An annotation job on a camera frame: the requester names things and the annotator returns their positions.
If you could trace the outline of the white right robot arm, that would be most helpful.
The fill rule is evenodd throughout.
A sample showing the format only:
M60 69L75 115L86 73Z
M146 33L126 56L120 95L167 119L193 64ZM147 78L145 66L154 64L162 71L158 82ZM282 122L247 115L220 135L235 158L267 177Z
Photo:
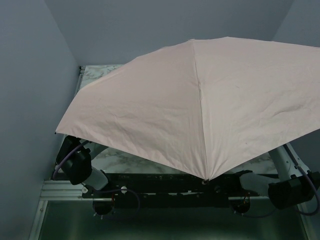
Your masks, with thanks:
M273 206L283 210L319 198L320 173L311 171L290 143L268 152L277 171L277 178L250 170L239 172L241 187L259 196L268 197Z

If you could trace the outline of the pink folding umbrella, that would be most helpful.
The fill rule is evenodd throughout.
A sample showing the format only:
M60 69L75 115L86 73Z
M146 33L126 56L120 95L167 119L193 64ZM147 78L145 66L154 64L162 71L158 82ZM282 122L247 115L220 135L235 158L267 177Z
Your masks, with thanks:
M82 87L56 132L202 180L320 128L318 47L191 39Z

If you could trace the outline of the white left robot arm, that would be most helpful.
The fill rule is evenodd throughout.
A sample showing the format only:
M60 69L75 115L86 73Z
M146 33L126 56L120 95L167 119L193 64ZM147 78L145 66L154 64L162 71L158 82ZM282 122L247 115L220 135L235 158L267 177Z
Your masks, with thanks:
M92 160L108 147L74 136L66 136L56 157L55 179L62 170L72 185L84 184L100 191L108 183L107 176L92 166Z

